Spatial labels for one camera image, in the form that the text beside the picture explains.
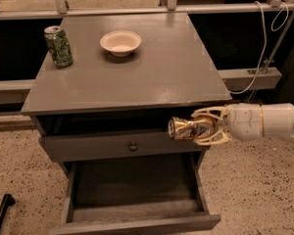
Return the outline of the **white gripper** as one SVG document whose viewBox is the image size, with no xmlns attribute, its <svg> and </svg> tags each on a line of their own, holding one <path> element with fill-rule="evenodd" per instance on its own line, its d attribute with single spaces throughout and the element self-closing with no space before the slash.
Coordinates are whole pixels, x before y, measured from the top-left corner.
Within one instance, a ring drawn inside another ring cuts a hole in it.
<svg viewBox="0 0 294 235">
<path fill-rule="evenodd" d="M 262 111 L 259 105 L 240 103 L 201 108 L 195 110 L 191 116 L 225 120 L 232 137 L 240 141 L 257 140 L 263 136 Z M 220 145 L 232 139 L 230 134 L 221 128 L 210 137 L 194 139 L 194 143 L 199 146 Z"/>
</svg>

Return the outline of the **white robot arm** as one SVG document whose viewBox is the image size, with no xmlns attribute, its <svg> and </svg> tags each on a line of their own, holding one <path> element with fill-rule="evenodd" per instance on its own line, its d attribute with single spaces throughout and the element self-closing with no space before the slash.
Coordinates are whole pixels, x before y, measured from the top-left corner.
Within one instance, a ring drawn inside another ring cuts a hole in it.
<svg viewBox="0 0 294 235">
<path fill-rule="evenodd" d="M 196 110 L 193 118 L 209 116 L 222 121 L 227 133 L 225 139 L 254 141 L 264 137 L 277 137 L 294 141 L 294 105 L 291 103 L 259 105 L 230 104 Z"/>
</svg>

